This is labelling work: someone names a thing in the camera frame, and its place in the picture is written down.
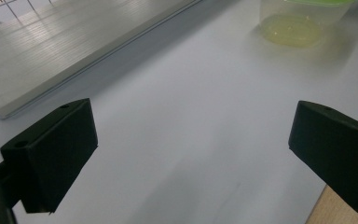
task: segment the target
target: wooden edge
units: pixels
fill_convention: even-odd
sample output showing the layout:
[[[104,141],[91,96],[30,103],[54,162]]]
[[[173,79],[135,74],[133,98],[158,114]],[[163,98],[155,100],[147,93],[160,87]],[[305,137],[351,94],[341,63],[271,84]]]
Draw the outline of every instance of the wooden edge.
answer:
[[[351,209],[332,189],[326,186],[306,223],[358,223],[358,213]]]

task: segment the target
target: white surface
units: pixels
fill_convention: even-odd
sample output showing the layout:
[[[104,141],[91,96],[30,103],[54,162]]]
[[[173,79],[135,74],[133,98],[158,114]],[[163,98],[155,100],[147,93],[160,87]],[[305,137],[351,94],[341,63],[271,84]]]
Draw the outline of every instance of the white surface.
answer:
[[[19,203],[19,223],[304,223],[324,183],[288,148],[296,103],[358,119],[358,11],[292,49],[259,37],[258,7],[204,0],[0,121],[2,146],[89,97],[99,135],[57,212]]]
[[[61,0],[0,26],[0,117],[198,0]]]

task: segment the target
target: translucent bowl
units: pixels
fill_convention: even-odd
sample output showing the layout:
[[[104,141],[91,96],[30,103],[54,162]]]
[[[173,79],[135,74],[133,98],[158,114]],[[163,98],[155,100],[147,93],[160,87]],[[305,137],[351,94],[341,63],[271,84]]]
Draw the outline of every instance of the translucent bowl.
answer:
[[[353,0],[261,0],[260,30],[267,40],[294,47],[315,44]]]

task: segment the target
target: black bracket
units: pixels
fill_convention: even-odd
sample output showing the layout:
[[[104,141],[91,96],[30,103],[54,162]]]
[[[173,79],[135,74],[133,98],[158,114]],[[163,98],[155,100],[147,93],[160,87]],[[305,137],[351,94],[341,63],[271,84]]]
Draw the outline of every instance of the black bracket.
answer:
[[[358,212],[358,121],[311,102],[300,101],[289,147]]]
[[[16,223],[11,208],[56,211],[98,146],[89,99],[55,109],[1,147],[0,224]]]

